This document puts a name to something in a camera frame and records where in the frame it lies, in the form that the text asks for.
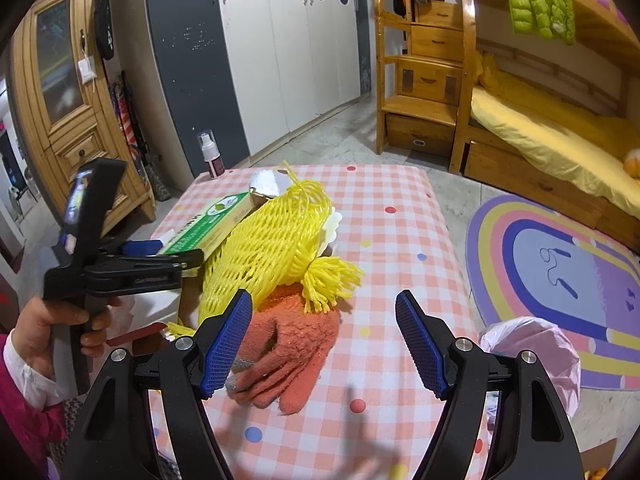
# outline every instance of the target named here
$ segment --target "yellow foam net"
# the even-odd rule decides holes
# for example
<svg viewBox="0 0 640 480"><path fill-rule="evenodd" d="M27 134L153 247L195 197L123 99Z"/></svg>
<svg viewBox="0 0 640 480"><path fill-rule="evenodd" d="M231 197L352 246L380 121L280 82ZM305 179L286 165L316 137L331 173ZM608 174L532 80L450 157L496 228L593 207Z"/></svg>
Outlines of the yellow foam net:
<svg viewBox="0 0 640 480"><path fill-rule="evenodd" d="M350 298L364 273L338 256L316 257L322 226L332 212L329 197L314 180L298 180L242 220L205 263L198 325L222 314L239 288L247 290L254 309L277 285L303 285L305 313L328 312L337 298ZM175 335L193 330L174 323Z"/></svg>

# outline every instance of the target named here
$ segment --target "green puffer jacket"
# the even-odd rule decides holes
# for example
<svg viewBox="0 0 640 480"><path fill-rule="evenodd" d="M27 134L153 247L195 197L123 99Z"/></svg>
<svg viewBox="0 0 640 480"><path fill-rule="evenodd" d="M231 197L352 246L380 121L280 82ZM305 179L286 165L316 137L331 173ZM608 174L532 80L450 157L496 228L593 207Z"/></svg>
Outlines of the green puffer jacket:
<svg viewBox="0 0 640 480"><path fill-rule="evenodd" d="M575 43L572 0L509 0L513 30L530 34L536 30L547 40L561 38Z"/></svg>

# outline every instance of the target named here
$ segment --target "table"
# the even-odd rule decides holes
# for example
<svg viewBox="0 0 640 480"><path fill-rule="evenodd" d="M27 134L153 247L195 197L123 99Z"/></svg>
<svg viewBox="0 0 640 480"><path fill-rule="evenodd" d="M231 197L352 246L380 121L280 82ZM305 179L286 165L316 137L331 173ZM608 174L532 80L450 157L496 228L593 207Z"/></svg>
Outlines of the table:
<svg viewBox="0 0 640 480"><path fill-rule="evenodd" d="M410 479L444 404L426 390L396 325L398 292L456 336L477 340L460 264L427 175L407 166L300 166L343 219L335 253L366 272L342 313L340 334L303 410L283 416L239 406L217 391L207 416L235 480ZM199 176L154 232L178 230L207 203L248 189L255 168ZM158 450L173 459L161 396L150 392ZM486 461L482 425L469 479Z"/></svg>

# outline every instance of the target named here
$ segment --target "pink sleeve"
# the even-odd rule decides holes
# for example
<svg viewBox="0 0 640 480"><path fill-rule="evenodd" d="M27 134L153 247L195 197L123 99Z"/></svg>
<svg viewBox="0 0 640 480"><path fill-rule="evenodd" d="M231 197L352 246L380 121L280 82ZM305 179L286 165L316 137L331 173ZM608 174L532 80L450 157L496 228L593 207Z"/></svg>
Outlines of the pink sleeve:
<svg viewBox="0 0 640 480"><path fill-rule="evenodd" d="M40 412L24 400L2 358L5 342L6 336L0 335L0 412L27 455L46 475L46 443L66 436L65 413L62 404Z"/></svg>

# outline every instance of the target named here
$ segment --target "white cuff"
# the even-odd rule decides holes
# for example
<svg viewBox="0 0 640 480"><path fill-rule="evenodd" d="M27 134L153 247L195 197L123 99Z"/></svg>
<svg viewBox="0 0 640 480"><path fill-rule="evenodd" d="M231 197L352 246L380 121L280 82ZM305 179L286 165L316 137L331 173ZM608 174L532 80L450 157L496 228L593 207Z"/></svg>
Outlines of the white cuff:
<svg viewBox="0 0 640 480"><path fill-rule="evenodd" d="M11 330L6 339L2 356L6 369L24 400L40 411L61 402L56 393L56 383L31 368L15 351L11 340L13 333L14 331Z"/></svg>

